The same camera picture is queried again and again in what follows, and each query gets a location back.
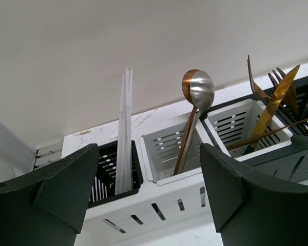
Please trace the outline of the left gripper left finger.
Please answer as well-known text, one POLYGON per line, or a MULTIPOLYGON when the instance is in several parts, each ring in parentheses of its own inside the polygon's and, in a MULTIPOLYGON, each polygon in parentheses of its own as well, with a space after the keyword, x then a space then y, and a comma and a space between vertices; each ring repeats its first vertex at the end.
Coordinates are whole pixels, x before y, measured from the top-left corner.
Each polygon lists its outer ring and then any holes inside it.
POLYGON ((98 164, 99 148, 91 143, 0 182, 0 245, 74 245, 98 164))

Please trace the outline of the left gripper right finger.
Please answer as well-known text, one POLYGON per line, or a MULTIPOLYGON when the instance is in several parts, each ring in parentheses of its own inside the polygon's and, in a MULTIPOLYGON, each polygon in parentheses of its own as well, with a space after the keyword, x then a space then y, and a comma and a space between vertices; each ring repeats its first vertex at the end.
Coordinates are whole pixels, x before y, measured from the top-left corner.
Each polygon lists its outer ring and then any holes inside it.
POLYGON ((224 245, 308 245, 308 186, 260 172, 207 143, 200 164, 224 245))

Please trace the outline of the gold knife dark handle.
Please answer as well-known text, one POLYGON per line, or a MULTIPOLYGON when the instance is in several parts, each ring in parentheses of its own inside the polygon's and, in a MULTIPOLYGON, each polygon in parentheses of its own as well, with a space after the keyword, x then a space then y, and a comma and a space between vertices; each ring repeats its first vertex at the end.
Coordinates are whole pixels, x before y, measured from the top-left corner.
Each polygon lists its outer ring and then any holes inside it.
MULTIPOLYGON (((290 80, 293 82, 298 70, 300 68, 300 65, 297 65, 294 67, 282 80, 282 82, 286 83, 287 80, 290 80)), ((279 108, 279 105, 281 104, 284 92, 282 88, 282 83, 280 83, 280 86, 278 86, 277 89, 275 89, 274 94, 269 99, 269 103, 266 106, 265 110, 261 114, 260 118, 257 121, 257 124, 255 125, 252 136, 257 136, 265 132, 267 126, 270 124, 274 114, 276 113, 277 109, 279 108)))

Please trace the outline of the silver spoon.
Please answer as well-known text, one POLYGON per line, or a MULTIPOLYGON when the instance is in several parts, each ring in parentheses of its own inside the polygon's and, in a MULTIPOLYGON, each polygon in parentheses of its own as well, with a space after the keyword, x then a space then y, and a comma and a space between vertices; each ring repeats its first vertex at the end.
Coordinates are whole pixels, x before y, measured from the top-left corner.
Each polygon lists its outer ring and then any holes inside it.
POLYGON ((185 149, 182 155, 182 159, 177 174, 182 173, 184 170, 184 166, 188 156, 188 150, 190 147, 190 142, 193 136, 193 131, 196 127, 199 117, 204 111, 208 110, 213 104, 215 97, 215 86, 212 78, 206 72, 199 70, 193 76, 190 85, 190 92, 191 92, 191 98, 198 109, 196 111, 194 120, 190 127, 190 132, 188 135, 188 139, 186 141, 185 149))

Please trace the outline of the copper spoon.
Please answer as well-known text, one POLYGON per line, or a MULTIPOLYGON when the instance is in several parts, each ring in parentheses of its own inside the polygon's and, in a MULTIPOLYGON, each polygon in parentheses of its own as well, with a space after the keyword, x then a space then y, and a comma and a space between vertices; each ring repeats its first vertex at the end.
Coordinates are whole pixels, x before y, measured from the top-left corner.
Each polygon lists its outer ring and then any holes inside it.
POLYGON ((194 116, 195 116, 196 111, 198 109, 195 106, 195 103, 193 102, 193 100, 191 98, 191 92, 190 92, 190 85, 191 85, 191 82, 192 82, 192 78, 195 75, 195 73, 198 72, 198 71, 199 71, 198 69, 191 69, 191 70, 189 70, 185 73, 185 75, 183 76, 183 79, 182 79, 183 95, 184 95, 185 99, 189 103, 192 104, 193 108, 192 108, 192 111, 190 113, 189 119, 188 119, 187 124, 186 124, 186 129, 185 129, 185 132, 184 132, 183 141, 182 141, 182 144, 181 144, 181 147, 180 147, 180 152, 179 152, 177 162, 176 162, 176 166, 175 166, 175 169, 174 169, 174 175, 177 175, 179 165, 180 165, 180 162, 181 162, 181 159, 182 159, 182 155, 183 155, 183 152, 184 152, 184 149, 185 149, 186 141, 188 139, 188 135, 189 135, 189 132, 190 132, 190 127, 191 127, 191 124, 193 123, 194 116))

